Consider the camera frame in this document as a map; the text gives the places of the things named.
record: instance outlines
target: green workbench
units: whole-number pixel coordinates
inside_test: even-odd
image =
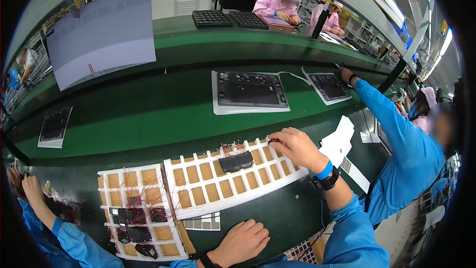
[[[379,86],[391,71],[385,64],[343,46],[311,40],[300,30],[234,26],[198,31],[189,16],[155,20],[153,27],[156,62],[107,74],[63,92],[51,75],[26,94],[4,124],[10,130],[8,136],[31,159],[31,173],[42,184],[50,180],[53,188],[63,188],[73,200],[86,199],[82,229],[110,252],[115,253],[115,247],[103,226],[98,171],[161,163],[180,155],[187,158],[220,143],[253,141],[289,126],[319,143],[336,129],[342,115],[355,126],[350,161],[369,181],[383,168],[388,159],[384,147],[363,144],[360,139],[360,131],[373,129],[374,117],[363,109],[353,90],[349,90],[352,99],[325,105],[311,86],[282,74],[290,112],[217,116],[211,101],[211,71],[287,71],[304,76],[301,65],[307,73],[333,72],[333,63],[344,62],[362,79]],[[394,83],[404,84],[401,79]],[[63,148],[38,148],[45,113],[67,105],[73,111]],[[363,193],[345,172],[342,177],[356,194]],[[221,213],[221,231],[188,231],[197,251],[217,247],[233,225],[246,219],[261,221],[270,231],[268,246],[243,267],[284,252],[329,223],[326,204],[302,180]],[[126,266],[158,264],[126,261]]]
[[[60,91],[50,73],[24,97],[4,122],[9,131],[32,112],[54,104],[66,97],[104,87],[104,84],[123,83],[128,78],[157,75],[189,68],[210,68],[225,64],[342,64],[372,73],[388,75],[392,68],[383,62],[363,55],[343,45],[310,39],[308,27],[284,29],[271,26],[269,30],[232,27],[195,27],[191,16],[154,20],[156,62],[139,65],[99,76],[64,91]]]

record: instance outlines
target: blue wristband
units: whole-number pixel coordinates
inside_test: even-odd
[[[329,163],[327,163],[326,168],[322,172],[320,172],[319,174],[316,174],[316,177],[319,180],[322,180],[322,179],[326,178],[331,172],[332,172],[332,163],[329,161]]]

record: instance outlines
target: orange tablet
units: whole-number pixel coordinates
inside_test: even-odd
[[[261,17],[263,21],[266,22],[268,25],[273,25],[273,26],[281,26],[281,27],[286,27],[286,28],[295,28],[295,26],[289,24],[288,22],[284,21],[283,19],[279,18],[270,18],[270,17]]]

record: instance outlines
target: black watch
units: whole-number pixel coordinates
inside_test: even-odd
[[[332,166],[332,175],[327,176],[326,178],[320,180],[318,179],[320,185],[322,186],[322,189],[324,190],[330,190],[336,185],[336,181],[339,178],[339,170],[335,166]]]
[[[348,81],[348,83],[349,83],[350,86],[352,86],[352,79],[355,78],[355,77],[357,77],[357,78],[360,79],[360,77],[359,77],[358,75],[352,74],[352,75],[350,76],[350,78],[349,78],[349,81]]]
[[[205,268],[221,268],[220,265],[214,264],[210,258],[208,257],[207,253],[203,253],[200,256],[200,261],[202,261],[202,264],[205,266]]]

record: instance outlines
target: black plastic tray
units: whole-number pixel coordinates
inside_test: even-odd
[[[233,22],[220,10],[193,11],[192,17],[197,28],[233,26]]]
[[[239,26],[269,29],[269,25],[253,13],[231,11],[230,15]]]

